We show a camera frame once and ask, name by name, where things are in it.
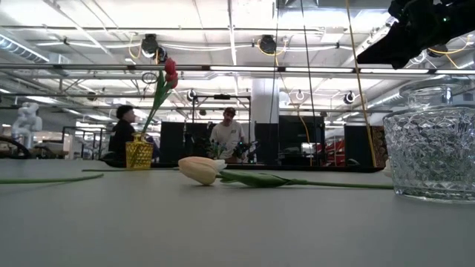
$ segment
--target dark jacket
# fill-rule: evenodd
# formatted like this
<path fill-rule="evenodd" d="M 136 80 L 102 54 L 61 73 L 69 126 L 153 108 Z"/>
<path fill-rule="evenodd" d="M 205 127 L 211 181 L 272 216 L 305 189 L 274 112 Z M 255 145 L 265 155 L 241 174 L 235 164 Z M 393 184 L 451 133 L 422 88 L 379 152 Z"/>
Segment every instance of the dark jacket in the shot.
<path fill-rule="evenodd" d="M 112 128 L 112 132 L 109 151 L 115 152 L 120 159 L 125 160 L 125 144 L 134 141 L 132 134 L 135 133 L 135 129 L 130 123 L 121 119 Z"/>

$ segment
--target table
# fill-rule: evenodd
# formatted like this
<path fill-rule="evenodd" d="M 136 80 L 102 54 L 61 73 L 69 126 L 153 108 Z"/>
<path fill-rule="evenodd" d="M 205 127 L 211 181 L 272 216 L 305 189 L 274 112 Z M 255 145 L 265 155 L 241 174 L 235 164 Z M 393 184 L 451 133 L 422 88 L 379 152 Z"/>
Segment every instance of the table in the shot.
<path fill-rule="evenodd" d="M 0 178 L 82 175 L 81 160 L 0 160 Z M 382 174 L 278 172 L 326 182 Z M 20 266 L 473 266 L 475 206 L 390 190 L 204 187 L 178 171 L 0 185 L 0 262 Z"/>

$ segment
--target white robot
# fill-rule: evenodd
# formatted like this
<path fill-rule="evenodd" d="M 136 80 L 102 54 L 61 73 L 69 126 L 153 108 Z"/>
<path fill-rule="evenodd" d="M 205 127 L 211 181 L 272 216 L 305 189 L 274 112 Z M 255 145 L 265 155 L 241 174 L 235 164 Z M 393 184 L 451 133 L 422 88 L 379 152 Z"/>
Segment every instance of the white robot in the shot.
<path fill-rule="evenodd" d="M 18 119 L 12 125 L 12 137 L 18 141 L 23 136 L 23 145 L 30 149 L 33 145 L 33 132 L 43 128 L 42 118 L 36 116 L 39 106 L 36 103 L 23 103 L 18 109 Z"/>

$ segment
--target person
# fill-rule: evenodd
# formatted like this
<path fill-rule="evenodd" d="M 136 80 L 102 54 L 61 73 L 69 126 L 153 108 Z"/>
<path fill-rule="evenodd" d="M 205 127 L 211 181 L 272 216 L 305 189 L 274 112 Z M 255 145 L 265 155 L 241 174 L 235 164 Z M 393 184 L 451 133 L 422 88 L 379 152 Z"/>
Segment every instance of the person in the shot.
<path fill-rule="evenodd" d="M 243 127 L 234 119 L 236 110 L 234 108 L 226 108 L 223 112 L 223 121 L 218 123 L 211 132 L 210 140 L 214 144 L 224 147 L 219 156 L 220 159 L 226 160 L 227 163 L 238 163 L 244 159 L 244 155 L 238 159 L 233 156 L 234 149 L 239 142 L 244 142 Z"/>
<path fill-rule="evenodd" d="M 116 117 L 119 121 L 112 128 L 109 151 L 113 151 L 120 161 L 125 161 L 125 144 L 134 141 L 135 129 L 131 124 L 135 122 L 134 107 L 121 105 L 117 108 Z"/>

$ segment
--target white shirt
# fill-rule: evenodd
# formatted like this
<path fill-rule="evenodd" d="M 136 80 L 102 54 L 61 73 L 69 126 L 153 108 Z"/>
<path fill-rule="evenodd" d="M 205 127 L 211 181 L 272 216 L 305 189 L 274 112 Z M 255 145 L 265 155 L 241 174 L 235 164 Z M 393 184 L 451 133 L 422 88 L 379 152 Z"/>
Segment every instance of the white shirt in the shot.
<path fill-rule="evenodd" d="M 229 126 L 225 126 L 222 122 L 217 124 L 211 132 L 210 140 L 226 146 L 225 151 L 220 155 L 220 159 L 228 159 L 232 156 L 241 138 L 244 138 L 243 127 L 239 122 L 232 121 Z"/>

